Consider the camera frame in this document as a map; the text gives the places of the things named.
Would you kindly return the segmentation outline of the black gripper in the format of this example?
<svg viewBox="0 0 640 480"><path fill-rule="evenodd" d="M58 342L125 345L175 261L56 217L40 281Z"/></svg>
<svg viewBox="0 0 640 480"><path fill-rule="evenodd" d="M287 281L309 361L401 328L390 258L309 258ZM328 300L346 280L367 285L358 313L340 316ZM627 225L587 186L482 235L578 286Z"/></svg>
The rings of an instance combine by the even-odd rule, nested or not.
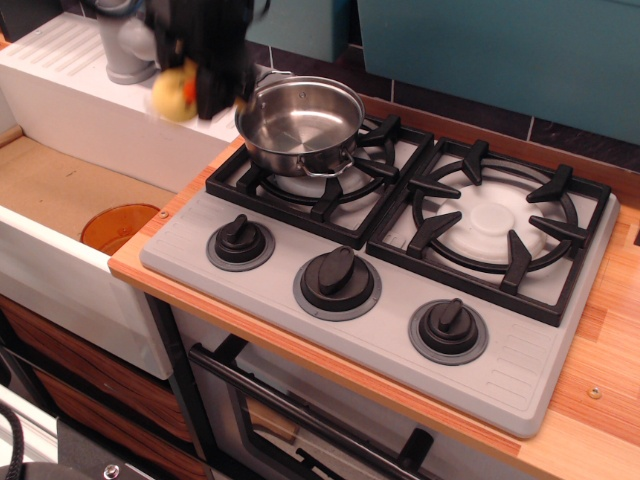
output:
<svg viewBox="0 0 640 480"><path fill-rule="evenodd" d="M245 37L254 17L253 1L158 0L145 3L145 21L156 44L161 69L176 68L187 59L199 65L196 107L200 120L246 103L255 90L253 65L218 70L241 61Z"/></svg>

